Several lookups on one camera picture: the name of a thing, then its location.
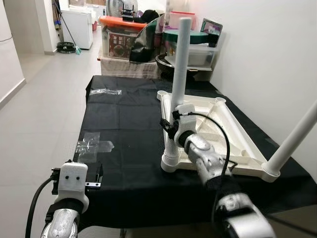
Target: broom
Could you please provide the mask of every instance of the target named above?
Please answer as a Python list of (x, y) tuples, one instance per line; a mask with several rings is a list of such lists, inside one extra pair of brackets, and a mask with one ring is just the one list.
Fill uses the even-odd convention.
[(66, 26), (66, 28), (67, 28), (67, 31), (68, 31), (68, 33), (69, 33), (71, 39), (72, 39), (73, 42), (74, 42), (75, 49), (76, 49), (76, 51), (75, 51), (76, 54), (77, 54), (77, 55), (80, 55), (81, 49), (76, 45), (76, 43), (75, 43), (75, 41), (74, 41), (74, 38), (73, 38), (73, 36), (71, 35), (71, 33), (70, 33), (69, 29), (68, 29), (68, 26), (67, 26), (67, 24), (66, 24), (66, 22), (65, 22), (65, 20), (64, 20), (64, 17), (63, 17), (63, 15), (61, 14), (61, 11), (60, 11), (60, 9), (59, 9), (57, 3), (56, 3), (56, 0), (53, 0), (53, 2), (54, 2), (54, 5), (56, 6), (57, 11), (59, 12), (61, 18), (63, 19), (63, 21), (64, 21), (64, 23), (65, 23), (65, 26)]

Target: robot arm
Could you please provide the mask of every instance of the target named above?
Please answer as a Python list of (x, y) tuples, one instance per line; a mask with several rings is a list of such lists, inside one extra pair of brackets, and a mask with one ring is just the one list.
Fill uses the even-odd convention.
[(224, 237), (229, 238), (276, 238), (272, 227), (248, 195), (242, 192), (227, 169), (224, 176), (223, 157), (214, 147), (196, 134), (196, 116), (193, 105), (176, 107), (174, 123), (162, 119), (161, 125), (175, 144), (184, 148), (188, 158), (196, 165), (199, 177), (208, 190), (217, 192), (215, 224)]
[(85, 195), (88, 167), (81, 163), (65, 163), (54, 181), (55, 203), (46, 215), (41, 238), (76, 238), (80, 215), (89, 205)]

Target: black cloth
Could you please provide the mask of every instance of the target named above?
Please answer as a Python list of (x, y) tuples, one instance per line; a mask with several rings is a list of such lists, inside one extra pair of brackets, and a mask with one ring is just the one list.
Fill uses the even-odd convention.
[[(122, 95), (95, 94), (90, 90), (122, 90)], [(136, 228), (206, 222), (211, 218), (214, 191), (206, 191), (195, 171), (169, 174), (160, 168), (164, 151), (160, 102), (157, 91), (171, 92), (172, 83), (135, 78), (94, 76), (87, 87), (87, 107), (79, 140), (86, 132), (100, 132), (112, 141), (110, 153), (98, 153), (97, 163), (87, 163), (87, 181), (93, 181), (98, 163), (104, 177), (100, 190), (89, 190), (90, 204), (80, 218), (79, 230), (89, 226)], [(186, 94), (223, 97), (226, 104), (269, 159), (276, 144), (227, 97), (208, 82), (190, 81)], [(290, 159), (274, 183), (235, 176), (242, 189), (264, 213), (316, 204), (316, 184)]]
[(154, 10), (146, 10), (141, 17), (134, 17), (134, 22), (138, 23), (150, 23), (154, 19), (157, 19), (159, 14)]

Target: baseboard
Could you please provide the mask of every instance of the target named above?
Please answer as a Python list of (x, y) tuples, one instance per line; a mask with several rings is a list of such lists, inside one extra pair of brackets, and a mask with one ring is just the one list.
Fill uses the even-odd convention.
[(54, 51), (44, 51), (44, 54), (47, 56), (54, 56), (56, 55), (57, 49), (55, 49)]
[(0, 110), (17, 94), (21, 88), (26, 84), (25, 78), (18, 82), (6, 95), (0, 99)]

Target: transparent tape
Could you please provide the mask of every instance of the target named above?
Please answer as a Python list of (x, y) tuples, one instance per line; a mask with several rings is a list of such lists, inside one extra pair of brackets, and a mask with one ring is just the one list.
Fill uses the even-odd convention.
[(87, 132), (82, 141), (77, 142), (78, 162), (95, 163), (98, 153), (111, 152), (114, 145), (111, 141), (100, 141), (99, 132)]
[(119, 90), (119, 89), (118, 90), (110, 90), (110, 89), (106, 89), (106, 88), (95, 89), (95, 90), (91, 90), (89, 95), (100, 94), (100, 93), (121, 95), (122, 94), (122, 90)]

